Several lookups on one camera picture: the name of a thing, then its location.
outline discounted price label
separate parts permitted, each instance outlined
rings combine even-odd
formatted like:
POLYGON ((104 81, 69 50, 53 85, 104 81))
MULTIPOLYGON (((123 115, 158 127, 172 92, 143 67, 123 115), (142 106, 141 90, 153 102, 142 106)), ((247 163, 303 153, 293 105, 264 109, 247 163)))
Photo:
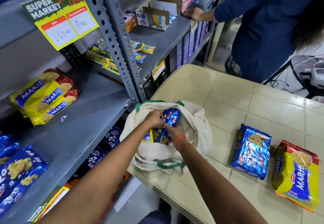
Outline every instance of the discounted price label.
POLYGON ((99 27, 85 0, 32 0, 21 5, 56 50, 99 27))

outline white cloth bag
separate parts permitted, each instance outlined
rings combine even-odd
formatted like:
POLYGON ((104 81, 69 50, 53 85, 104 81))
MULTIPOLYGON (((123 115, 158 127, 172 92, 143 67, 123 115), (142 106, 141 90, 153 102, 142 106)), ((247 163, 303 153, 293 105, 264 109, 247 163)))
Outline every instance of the white cloth bag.
MULTIPOLYGON (((188 141, 202 155, 213 147, 212 132, 205 118, 205 110, 201 106, 181 101, 184 106, 176 103, 148 101, 141 104, 139 111, 132 111, 127 117, 125 127, 120 135, 120 141, 126 138, 154 109, 177 108, 181 111, 179 122, 183 124, 188 141)), ((171 145, 160 143, 141 143, 132 164, 146 171, 174 168, 180 173, 188 171, 180 153, 171 145)))

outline tiled table surface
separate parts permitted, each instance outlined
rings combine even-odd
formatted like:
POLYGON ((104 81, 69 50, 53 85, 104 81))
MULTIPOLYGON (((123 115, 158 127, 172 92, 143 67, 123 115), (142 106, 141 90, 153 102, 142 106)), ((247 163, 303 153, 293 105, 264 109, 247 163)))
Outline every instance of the tiled table surface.
MULTIPOLYGON (((273 159, 264 181, 233 169, 237 131, 244 123, 272 136, 272 145, 287 140, 324 158, 324 105, 227 74, 184 65, 160 87, 155 100, 187 100, 205 109, 213 133, 207 161, 255 206, 269 224, 324 223, 324 167, 320 175, 321 204, 312 214, 275 194, 271 186, 273 159)), ((190 173, 174 169, 128 171, 195 223, 215 223, 190 173)))

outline woman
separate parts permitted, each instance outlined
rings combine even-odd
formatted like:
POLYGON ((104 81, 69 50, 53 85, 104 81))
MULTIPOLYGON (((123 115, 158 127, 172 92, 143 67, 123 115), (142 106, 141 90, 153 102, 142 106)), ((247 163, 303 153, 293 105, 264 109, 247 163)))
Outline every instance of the woman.
POLYGON ((227 73, 262 83, 296 49, 321 42, 324 0, 224 0, 212 11, 184 12, 197 21, 230 21, 243 15, 227 73))
MULTIPOLYGON (((150 129, 169 131, 217 224, 267 224, 261 214, 184 137, 183 126, 163 123, 163 110, 151 111, 116 148, 97 163, 38 224, 97 223, 126 172, 143 137, 150 129)), ((139 224, 170 224, 170 206, 149 213, 139 224)))

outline metal shelf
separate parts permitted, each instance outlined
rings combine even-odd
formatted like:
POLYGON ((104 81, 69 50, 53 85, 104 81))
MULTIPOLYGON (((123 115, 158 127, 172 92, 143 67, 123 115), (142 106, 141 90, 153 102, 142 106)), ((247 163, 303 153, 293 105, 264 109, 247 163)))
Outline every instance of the metal shelf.
POLYGON ((131 104, 124 87, 83 68, 69 73, 80 97, 45 125, 27 130, 21 146, 34 145, 49 164, 0 223, 25 223, 56 186, 63 186, 131 104))
POLYGON ((0 4, 0 48, 36 29, 21 3, 30 0, 8 0, 0 4))
MULTIPOLYGON (((198 3, 192 3, 190 8, 199 7, 202 10, 213 3, 214 0, 198 0, 198 3)), ((152 29, 137 25, 129 36, 132 40, 147 44, 149 46, 156 46, 152 55, 145 54, 143 64, 137 63, 141 67, 140 77, 142 83, 145 83, 148 76, 151 75, 151 70, 161 58, 166 58, 170 51, 177 45, 177 43, 189 31, 192 19, 188 19, 179 15, 174 19, 166 31, 152 29)))
POLYGON ((210 32, 206 33, 199 43, 198 47, 195 49, 195 51, 192 53, 192 55, 188 58, 188 63, 193 63, 193 61, 196 59, 197 55, 201 51, 201 49, 204 47, 204 45, 208 42, 210 38, 210 32))

